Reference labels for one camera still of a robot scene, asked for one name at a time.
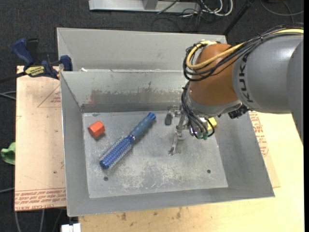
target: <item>yellow label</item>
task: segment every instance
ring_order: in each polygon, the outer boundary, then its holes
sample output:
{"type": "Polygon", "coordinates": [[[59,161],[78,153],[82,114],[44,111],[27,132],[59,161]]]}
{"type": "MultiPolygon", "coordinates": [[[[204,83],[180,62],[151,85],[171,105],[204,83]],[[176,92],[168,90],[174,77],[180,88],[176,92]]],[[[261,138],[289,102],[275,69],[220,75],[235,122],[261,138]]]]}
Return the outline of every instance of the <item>yellow label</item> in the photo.
{"type": "Polygon", "coordinates": [[[44,69],[44,66],[30,66],[28,69],[25,70],[25,72],[28,75],[35,76],[44,73],[44,69]]]}
{"type": "Polygon", "coordinates": [[[217,122],[214,120],[214,118],[209,118],[209,121],[211,122],[211,124],[213,125],[213,127],[215,127],[217,125],[217,122]]]}

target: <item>yellow cable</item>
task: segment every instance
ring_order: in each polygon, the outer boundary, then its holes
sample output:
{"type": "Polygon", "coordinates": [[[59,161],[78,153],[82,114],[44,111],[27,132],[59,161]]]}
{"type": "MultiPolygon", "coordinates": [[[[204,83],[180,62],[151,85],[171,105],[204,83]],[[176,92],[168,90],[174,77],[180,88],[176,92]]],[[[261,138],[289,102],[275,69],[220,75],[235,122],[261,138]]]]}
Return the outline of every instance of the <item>yellow cable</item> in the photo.
{"type": "MultiPolygon", "coordinates": [[[[274,32],[274,33],[271,33],[271,34],[277,34],[277,33],[287,33],[287,32],[294,32],[294,33],[300,33],[300,34],[304,34],[304,30],[303,29],[283,29],[283,30],[280,30],[280,31],[277,31],[277,32],[274,32]]],[[[187,67],[191,68],[191,69],[198,69],[198,68],[201,68],[201,67],[204,67],[205,65],[208,65],[210,63],[212,63],[213,61],[215,61],[216,59],[218,58],[221,58],[225,55],[228,55],[228,54],[231,54],[232,52],[234,52],[235,50],[237,50],[238,48],[240,48],[244,43],[240,43],[240,44],[237,44],[227,50],[225,50],[224,52],[202,62],[202,63],[199,63],[199,64],[190,64],[190,60],[193,56],[193,54],[201,47],[201,46],[207,46],[207,45],[210,45],[210,44],[215,44],[216,42],[211,42],[211,41],[202,41],[200,43],[198,43],[196,46],[194,46],[192,48],[192,50],[189,52],[188,56],[187,56],[187,59],[186,59],[186,65],[187,67]]]]}

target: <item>orange object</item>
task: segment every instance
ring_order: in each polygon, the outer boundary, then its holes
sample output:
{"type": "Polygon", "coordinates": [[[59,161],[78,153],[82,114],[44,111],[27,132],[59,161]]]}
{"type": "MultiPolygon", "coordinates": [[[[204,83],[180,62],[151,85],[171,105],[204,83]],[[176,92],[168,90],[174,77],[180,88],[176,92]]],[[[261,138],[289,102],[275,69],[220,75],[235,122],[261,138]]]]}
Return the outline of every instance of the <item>orange object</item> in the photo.
{"type": "Polygon", "coordinates": [[[88,127],[88,131],[92,137],[96,138],[105,131],[105,127],[101,121],[97,121],[88,127]]]}

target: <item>black floor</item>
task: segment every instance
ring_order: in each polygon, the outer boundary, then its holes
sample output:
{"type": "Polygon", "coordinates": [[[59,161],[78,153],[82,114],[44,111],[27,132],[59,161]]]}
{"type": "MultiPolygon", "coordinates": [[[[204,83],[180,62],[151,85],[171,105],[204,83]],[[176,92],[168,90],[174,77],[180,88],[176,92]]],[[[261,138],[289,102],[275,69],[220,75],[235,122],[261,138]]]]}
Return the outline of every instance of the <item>black floor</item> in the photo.
{"type": "MultiPolygon", "coordinates": [[[[14,75],[16,65],[23,62],[12,52],[12,44],[20,38],[38,38],[39,59],[57,59],[55,29],[98,28],[136,31],[161,31],[222,35],[247,0],[233,0],[231,15],[218,18],[206,15],[199,25],[195,19],[184,20],[175,14],[135,12],[90,12],[89,0],[0,0],[0,79],[14,75]]],[[[304,8],[304,0],[267,1],[262,3],[277,14],[297,13],[304,8]]],[[[227,35],[235,44],[270,29],[273,26],[303,22],[304,14],[282,16],[267,11],[256,0],[227,35]]],[[[0,93],[16,90],[16,82],[0,84],[0,93]]],[[[0,97],[0,149],[15,141],[15,102],[0,97]]],[[[14,186],[14,166],[0,159],[0,190],[14,186]]],[[[14,192],[0,193],[0,231],[17,231],[13,210],[14,192]]],[[[44,232],[51,232],[58,215],[58,224],[69,223],[66,212],[59,209],[45,211],[44,232]]],[[[21,231],[39,231],[42,211],[18,213],[21,231]]]]}

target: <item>blue clamp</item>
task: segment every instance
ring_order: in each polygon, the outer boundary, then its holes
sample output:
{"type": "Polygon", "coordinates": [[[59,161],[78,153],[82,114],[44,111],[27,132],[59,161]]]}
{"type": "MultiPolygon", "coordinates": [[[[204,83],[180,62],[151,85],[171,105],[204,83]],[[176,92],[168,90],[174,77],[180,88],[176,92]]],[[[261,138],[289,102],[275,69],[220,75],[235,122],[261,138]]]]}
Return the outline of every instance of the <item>blue clamp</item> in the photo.
{"type": "MultiPolygon", "coordinates": [[[[59,72],[55,70],[46,60],[43,60],[41,65],[34,65],[34,59],[26,47],[26,39],[22,38],[16,41],[13,44],[13,51],[20,59],[26,62],[24,72],[30,77],[45,76],[59,79],[59,72]]],[[[54,62],[53,64],[56,63],[61,64],[60,70],[73,70],[72,62],[68,55],[61,56],[60,60],[54,62]]]]}

